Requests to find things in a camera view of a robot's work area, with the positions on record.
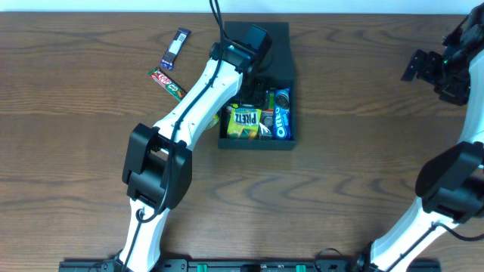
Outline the red KitKat Milo bar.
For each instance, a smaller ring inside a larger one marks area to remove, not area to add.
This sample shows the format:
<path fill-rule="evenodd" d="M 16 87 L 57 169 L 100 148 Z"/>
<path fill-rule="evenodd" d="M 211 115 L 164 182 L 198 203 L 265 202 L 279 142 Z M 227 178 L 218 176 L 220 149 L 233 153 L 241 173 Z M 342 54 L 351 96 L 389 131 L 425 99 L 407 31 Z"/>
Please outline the red KitKat Milo bar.
<path fill-rule="evenodd" d="M 158 85 L 171 94 L 178 102 L 182 101 L 187 95 L 180 85 L 178 85 L 171 77 L 163 72 L 159 67 L 147 73 Z"/>

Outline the blue Oreo cookie pack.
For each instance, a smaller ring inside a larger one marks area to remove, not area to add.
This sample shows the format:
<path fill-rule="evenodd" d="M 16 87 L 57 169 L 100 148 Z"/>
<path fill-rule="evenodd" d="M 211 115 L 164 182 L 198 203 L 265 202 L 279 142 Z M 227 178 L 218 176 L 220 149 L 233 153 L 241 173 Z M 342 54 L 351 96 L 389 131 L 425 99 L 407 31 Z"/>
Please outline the blue Oreo cookie pack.
<path fill-rule="evenodd" d="M 276 140 L 289 140 L 290 131 L 290 89 L 275 91 L 272 134 Z"/>

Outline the dark green box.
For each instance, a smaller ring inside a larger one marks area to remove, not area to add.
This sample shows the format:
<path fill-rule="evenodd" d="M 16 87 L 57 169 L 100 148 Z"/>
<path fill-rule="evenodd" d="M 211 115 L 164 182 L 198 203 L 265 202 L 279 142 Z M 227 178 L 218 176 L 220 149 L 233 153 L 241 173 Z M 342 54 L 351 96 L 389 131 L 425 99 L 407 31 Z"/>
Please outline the dark green box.
<path fill-rule="evenodd" d="M 241 40 L 251 26 L 258 26 L 268 33 L 272 40 L 257 74 L 257 79 L 271 88 L 289 88 L 290 134 L 288 140 L 230 139 L 227 134 L 229 112 L 221 113 L 218 148 L 226 150 L 292 150 L 296 146 L 296 69 L 290 50 L 290 25 L 287 22 L 243 22 L 227 21 L 228 36 Z"/>

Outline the dark blue chocolate bar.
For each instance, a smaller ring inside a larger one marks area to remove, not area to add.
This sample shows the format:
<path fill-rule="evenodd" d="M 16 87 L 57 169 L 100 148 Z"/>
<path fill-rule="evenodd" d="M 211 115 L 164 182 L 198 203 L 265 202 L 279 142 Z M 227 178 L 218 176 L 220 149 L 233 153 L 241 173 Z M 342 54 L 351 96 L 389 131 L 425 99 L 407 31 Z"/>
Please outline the dark blue chocolate bar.
<path fill-rule="evenodd" d="M 191 34 L 189 29 L 178 28 L 176 34 L 174 35 L 169 47 L 167 48 L 163 58 L 160 61 L 160 66 L 162 68 L 172 70 L 174 67 L 174 62 L 182 49 L 188 36 Z"/>

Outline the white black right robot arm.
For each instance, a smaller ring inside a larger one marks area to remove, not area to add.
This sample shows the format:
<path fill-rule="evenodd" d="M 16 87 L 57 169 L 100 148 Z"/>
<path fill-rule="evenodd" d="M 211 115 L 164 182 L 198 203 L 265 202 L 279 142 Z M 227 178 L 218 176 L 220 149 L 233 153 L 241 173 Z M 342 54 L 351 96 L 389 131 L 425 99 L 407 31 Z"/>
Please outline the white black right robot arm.
<path fill-rule="evenodd" d="M 440 98 L 467 106 L 458 143 L 427 162 L 416 182 L 416 198 L 388 233 L 359 260 L 362 271 L 408 271 L 415 258 L 445 232 L 483 216 L 483 34 L 475 25 L 443 40 L 444 54 L 415 52 L 403 80 L 418 77 Z"/>

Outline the yellow Mentos bottle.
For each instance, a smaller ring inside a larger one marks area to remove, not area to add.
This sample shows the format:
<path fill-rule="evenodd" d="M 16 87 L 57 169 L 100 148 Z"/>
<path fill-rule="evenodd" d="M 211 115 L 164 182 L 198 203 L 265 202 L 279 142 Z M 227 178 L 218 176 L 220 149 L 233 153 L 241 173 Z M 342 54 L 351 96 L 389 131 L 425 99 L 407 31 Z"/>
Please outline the yellow Mentos bottle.
<path fill-rule="evenodd" d="M 210 120 L 210 122 L 207 124 L 206 126 L 206 130 L 210 130 L 211 128 L 213 128 L 215 125 L 218 124 L 220 120 L 220 116 L 219 114 L 215 114 L 214 117 Z"/>

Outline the green gummy candy bag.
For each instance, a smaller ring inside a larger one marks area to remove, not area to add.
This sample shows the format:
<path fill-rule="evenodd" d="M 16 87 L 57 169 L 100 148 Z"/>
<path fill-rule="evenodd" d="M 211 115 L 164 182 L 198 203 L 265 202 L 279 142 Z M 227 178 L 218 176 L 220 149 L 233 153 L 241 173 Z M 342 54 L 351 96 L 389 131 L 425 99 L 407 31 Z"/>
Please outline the green gummy candy bag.
<path fill-rule="evenodd" d="M 270 101 L 269 101 L 269 106 L 267 109 L 260 109 L 262 111 L 260 123 L 259 123 L 259 131 L 254 140 L 272 140 L 273 139 L 273 134 L 272 134 L 272 129 L 273 129 L 273 115 L 274 115 L 274 95 L 275 89 L 272 88 L 269 90 L 270 94 Z M 247 107 L 242 107 L 238 106 L 237 104 L 229 104 L 226 107 L 226 113 L 227 113 L 227 118 L 228 118 L 228 123 L 230 120 L 230 114 L 231 114 L 231 109 L 232 108 L 247 108 Z"/>

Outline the yellow Pretz snack box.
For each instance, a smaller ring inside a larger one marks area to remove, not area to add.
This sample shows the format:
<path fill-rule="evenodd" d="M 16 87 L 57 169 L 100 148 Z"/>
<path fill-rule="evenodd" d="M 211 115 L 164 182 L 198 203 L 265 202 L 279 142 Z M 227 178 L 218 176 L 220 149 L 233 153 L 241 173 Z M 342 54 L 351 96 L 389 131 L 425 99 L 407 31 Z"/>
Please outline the yellow Pretz snack box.
<path fill-rule="evenodd" d="M 254 140 L 259 131 L 262 111 L 253 108 L 232 108 L 227 137 Z"/>

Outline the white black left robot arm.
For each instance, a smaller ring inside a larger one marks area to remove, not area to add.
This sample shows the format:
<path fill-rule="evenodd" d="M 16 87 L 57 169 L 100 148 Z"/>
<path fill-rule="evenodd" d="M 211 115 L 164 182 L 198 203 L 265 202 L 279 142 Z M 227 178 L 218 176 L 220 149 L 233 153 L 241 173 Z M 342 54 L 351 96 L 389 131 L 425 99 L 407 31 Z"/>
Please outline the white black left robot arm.
<path fill-rule="evenodd" d="M 155 268 L 168 214 L 192 181 L 196 143 L 220 108 L 253 81 L 269 48 L 254 42 L 215 43 L 182 101 L 153 126 L 133 129 L 122 174 L 131 219 L 126 244 L 115 259 L 117 271 Z"/>

